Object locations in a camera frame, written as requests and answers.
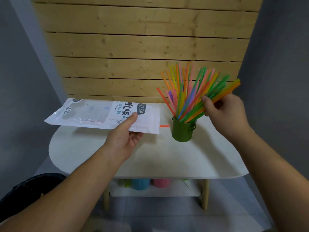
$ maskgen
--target forearm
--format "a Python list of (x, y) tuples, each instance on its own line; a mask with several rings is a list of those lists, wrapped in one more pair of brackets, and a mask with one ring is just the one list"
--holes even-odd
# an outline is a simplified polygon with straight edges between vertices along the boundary
[(309, 182), (253, 131), (232, 141), (279, 231), (307, 231)]
[(54, 190), (11, 218), (3, 231), (79, 231), (122, 161), (104, 147)]

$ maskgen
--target hand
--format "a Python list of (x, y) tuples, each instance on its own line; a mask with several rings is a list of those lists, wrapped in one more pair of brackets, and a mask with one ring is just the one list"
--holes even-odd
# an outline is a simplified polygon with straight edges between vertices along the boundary
[(203, 101), (206, 116), (209, 116), (216, 130), (229, 141), (253, 131), (247, 121), (243, 101), (228, 94), (215, 104), (206, 96)]
[(134, 147), (141, 140), (144, 133), (130, 132), (129, 128), (137, 120), (137, 113), (134, 112), (129, 118), (112, 129), (106, 138), (103, 148), (107, 148), (112, 155), (120, 156), (122, 161), (127, 160)]

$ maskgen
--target tile floor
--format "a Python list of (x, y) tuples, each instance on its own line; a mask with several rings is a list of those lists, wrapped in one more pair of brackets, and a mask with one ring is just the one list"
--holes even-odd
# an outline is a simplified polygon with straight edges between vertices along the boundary
[[(62, 173), (49, 159), (35, 175)], [(103, 212), (101, 199), (82, 232), (262, 232), (271, 228), (243, 177), (210, 181), (207, 211), (195, 197), (111, 197)]]

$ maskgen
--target cup handle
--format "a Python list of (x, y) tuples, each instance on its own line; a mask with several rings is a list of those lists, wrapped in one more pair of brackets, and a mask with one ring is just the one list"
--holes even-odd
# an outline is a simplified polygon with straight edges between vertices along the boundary
[(193, 123), (193, 124), (191, 125), (190, 131), (193, 131), (193, 130), (195, 130), (195, 129), (196, 129), (196, 123)]

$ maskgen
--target lower shelf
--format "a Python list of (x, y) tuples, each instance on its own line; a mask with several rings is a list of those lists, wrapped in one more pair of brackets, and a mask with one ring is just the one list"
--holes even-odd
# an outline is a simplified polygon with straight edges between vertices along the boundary
[(166, 188), (157, 188), (150, 185), (144, 191), (138, 191), (133, 188), (125, 188), (119, 185), (119, 179), (113, 179), (109, 184), (109, 192), (114, 197), (138, 196), (138, 197), (196, 197), (201, 194), (197, 180), (185, 181), (188, 188), (180, 179), (173, 179)]

